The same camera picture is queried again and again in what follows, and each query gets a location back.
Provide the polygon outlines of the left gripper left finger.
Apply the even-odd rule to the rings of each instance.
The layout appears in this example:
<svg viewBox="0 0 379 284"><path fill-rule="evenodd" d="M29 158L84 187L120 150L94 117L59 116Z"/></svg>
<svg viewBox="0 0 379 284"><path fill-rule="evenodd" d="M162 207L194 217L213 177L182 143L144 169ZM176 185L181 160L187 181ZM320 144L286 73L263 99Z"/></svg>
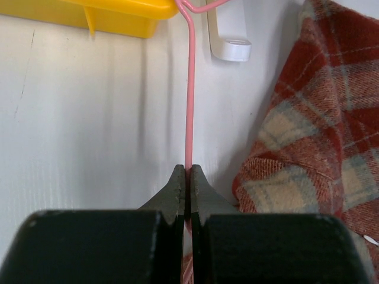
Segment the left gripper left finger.
<svg viewBox="0 0 379 284"><path fill-rule="evenodd" d="M18 229L2 283L180 283L185 170L139 209L44 210Z"/></svg>

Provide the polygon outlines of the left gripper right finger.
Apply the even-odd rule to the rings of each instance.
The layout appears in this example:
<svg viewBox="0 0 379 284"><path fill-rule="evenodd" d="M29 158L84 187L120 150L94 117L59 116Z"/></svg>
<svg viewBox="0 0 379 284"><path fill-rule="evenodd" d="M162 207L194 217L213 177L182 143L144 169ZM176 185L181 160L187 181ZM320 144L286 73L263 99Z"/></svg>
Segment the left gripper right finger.
<svg viewBox="0 0 379 284"><path fill-rule="evenodd" d="M195 283L371 283L353 238L325 214L243 214L191 168Z"/></svg>

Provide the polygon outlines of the red plaid skirt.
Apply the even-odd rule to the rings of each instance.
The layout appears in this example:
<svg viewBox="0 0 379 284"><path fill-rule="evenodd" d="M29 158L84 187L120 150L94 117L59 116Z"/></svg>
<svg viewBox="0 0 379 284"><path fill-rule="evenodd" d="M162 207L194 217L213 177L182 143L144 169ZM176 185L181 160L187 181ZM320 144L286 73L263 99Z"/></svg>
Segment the red plaid skirt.
<svg viewBox="0 0 379 284"><path fill-rule="evenodd" d="M233 181L243 214L325 214L378 282L378 20L305 1L296 42ZM195 283L193 252L184 283Z"/></svg>

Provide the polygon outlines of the pink wire hanger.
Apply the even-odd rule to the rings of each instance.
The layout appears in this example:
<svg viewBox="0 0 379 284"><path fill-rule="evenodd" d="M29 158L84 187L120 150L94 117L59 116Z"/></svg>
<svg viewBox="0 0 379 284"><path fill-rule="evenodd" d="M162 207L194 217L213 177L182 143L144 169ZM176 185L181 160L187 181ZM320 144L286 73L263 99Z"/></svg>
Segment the pink wire hanger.
<svg viewBox="0 0 379 284"><path fill-rule="evenodd" d="M195 94L195 52L196 36L195 25L189 12L200 14L215 9L225 4L228 0L213 1L201 7L196 7L190 1L175 0L178 11L184 17L188 25L188 77L187 77L187 107L185 119L185 179L186 179L186 205L185 205L185 228L189 233L191 228L191 167L193 157L193 135L194 135L194 94Z"/></svg>

